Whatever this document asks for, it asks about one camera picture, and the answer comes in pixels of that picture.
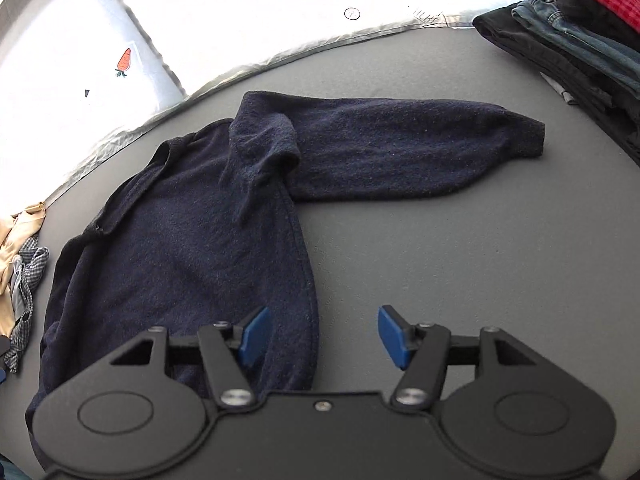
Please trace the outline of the navy blue knit sweater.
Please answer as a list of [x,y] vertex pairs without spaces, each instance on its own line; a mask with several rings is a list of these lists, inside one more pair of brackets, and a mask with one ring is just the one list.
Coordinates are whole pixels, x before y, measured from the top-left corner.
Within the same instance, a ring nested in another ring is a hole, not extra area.
[[250,385],[309,389],[319,312],[297,205],[443,196],[543,150],[542,122],[495,104],[247,92],[160,144],[63,247],[27,414],[151,326],[190,336],[258,308],[273,329]]

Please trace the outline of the grey checked crumpled shirt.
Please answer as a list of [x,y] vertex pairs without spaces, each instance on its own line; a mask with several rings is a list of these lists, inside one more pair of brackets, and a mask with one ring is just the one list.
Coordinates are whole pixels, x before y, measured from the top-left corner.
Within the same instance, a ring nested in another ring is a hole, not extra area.
[[9,350],[2,356],[4,369],[16,374],[32,334],[35,292],[49,261],[49,249],[39,244],[38,236],[29,237],[12,262],[9,291],[15,324],[9,336]]

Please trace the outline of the beige crumpled garment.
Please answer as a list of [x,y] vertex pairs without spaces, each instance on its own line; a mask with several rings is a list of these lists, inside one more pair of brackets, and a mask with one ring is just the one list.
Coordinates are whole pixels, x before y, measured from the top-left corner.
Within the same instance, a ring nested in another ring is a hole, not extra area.
[[1,335],[9,337],[15,325],[15,314],[10,294],[13,260],[29,237],[42,227],[47,208],[44,203],[28,206],[12,216],[1,215]]

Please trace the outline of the black folded garment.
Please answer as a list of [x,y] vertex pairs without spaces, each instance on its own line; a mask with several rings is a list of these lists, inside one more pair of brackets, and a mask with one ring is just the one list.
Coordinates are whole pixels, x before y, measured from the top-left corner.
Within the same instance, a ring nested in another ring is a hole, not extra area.
[[578,106],[634,161],[639,160],[639,100],[609,76],[562,51],[512,18],[514,6],[472,21],[480,36],[536,67],[568,91]]

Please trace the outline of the white carrot print tent cloth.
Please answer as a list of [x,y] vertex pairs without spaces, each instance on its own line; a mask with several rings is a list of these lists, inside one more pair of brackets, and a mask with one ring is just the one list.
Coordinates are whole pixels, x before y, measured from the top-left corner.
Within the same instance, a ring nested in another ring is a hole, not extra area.
[[259,67],[514,0],[1,0],[1,208],[13,214],[140,126]]

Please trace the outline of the blue folded jeans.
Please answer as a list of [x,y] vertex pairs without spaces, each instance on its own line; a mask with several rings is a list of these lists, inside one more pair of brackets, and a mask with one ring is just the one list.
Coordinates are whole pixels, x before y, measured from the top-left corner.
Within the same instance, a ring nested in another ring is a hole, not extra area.
[[570,22],[556,0],[522,0],[512,18],[535,36],[573,55],[639,97],[639,53]]

